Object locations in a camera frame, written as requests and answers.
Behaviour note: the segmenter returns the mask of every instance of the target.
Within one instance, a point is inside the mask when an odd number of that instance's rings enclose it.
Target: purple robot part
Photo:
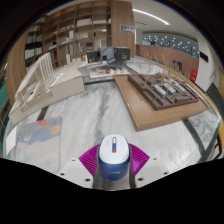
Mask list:
[[[136,176],[136,174],[141,170],[150,157],[135,145],[129,144],[129,146],[132,152],[131,169],[134,176]]]
[[[99,145],[96,145],[85,152],[79,157],[80,162],[85,166],[85,168],[95,177],[97,168],[97,149]]]
[[[79,157],[80,162],[85,168],[95,177],[97,169],[97,149],[99,145],[96,145],[85,152]],[[132,156],[131,156],[131,168],[134,176],[141,170],[145,163],[149,160],[149,156],[135,145],[129,144]]]

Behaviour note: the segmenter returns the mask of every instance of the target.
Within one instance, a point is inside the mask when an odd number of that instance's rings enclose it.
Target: cabinet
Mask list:
[[[34,64],[42,55],[42,30],[47,17],[40,18],[29,29],[27,41],[25,45],[25,65],[28,71],[30,66]]]
[[[43,30],[43,53],[50,52],[53,68],[67,64],[66,54],[112,46],[111,1],[76,4],[50,15]]]

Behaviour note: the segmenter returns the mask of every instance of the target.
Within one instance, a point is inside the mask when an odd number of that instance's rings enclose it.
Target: marble floor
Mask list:
[[[128,61],[127,65],[132,74],[140,72],[139,63],[142,63],[142,60],[141,57],[135,57]],[[154,72],[159,71],[161,68],[155,65]],[[89,77],[84,77],[84,80],[90,82]],[[39,113],[40,111],[20,122],[18,132],[24,124],[35,122]],[[63,118],[60,169],[71,158],[80,157],[109,134],[123,135],[129,143],[141,148],[150,157],[160,158],[170,173],[195,164],[201,157],[194,138],[182,121],[136,132],[118,87],[112,79],[110,82],[88,83],[85,85],[85,92],[50,105],[44,119],[55,116]],[[213,129],[216,128],[217,119],[211,111],[197,119],[192,118],[191,122],[195,123],[195,127],[198,126],[198,132],[201,133],[199,137],[206,148],[206,140],[211,136],[209,130],[206,134],[203,132],[204,129],[197,123],[198,119],[202,119],[202,122],[206,120],[208,125],[214,126]],[[9,121],[6,136],[12,129],[13,125]],[[15,153],[12,150],[8,158],[14,159]]]

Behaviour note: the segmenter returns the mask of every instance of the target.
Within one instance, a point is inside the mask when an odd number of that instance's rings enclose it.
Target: ceiling light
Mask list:
[[[142,13],[142,14],[145,14],[145,15],[147,15],[147,16],[151,16],[151,17],[153,17],[153,18],[155,18],[155,19],[158,19],[158,20],[160,20],[161,22],[163,22],[163,23],[165,23],[165,25],[170,25],[168,22],[166,22],[165,20],[162,20],[162,19],[160,19],[160,18],[158,18],[158,17],[156,17],[156,16],[154,16],[154,15],[152,15],[152,14],[149,14],[149,13],[147,13],[147,12],[143,12],[143,11],[140,11],[140,10],[137,10],[137,9],[132,9],[134,12],[139,12],[139,13]]]

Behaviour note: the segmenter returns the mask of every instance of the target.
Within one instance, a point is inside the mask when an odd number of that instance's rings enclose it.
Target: ceiling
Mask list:
[[[75,0],[64,4],[61,7],[51,11],[48,15],[66,8],[70,5],[78,4],[81,2],[88,2],[92,0]],[[193,39],[196,39],[195,29],[178,13],[173,11],[172,9],[164,6],[158,2],[152,0],[125,0],[126,2],[131,2],[133,9],[137,9],[140,11],[144,11],[146,13],[152,14],[156,17],[161,18],[162,20],[167,21],[170,25],[165,25],[163,22],[150,17],[148,15],[134,12],[134,20],[135,20],[135,28],[144,31],[170,31],[174,33],[181,33],[186,36],[189,36]]]

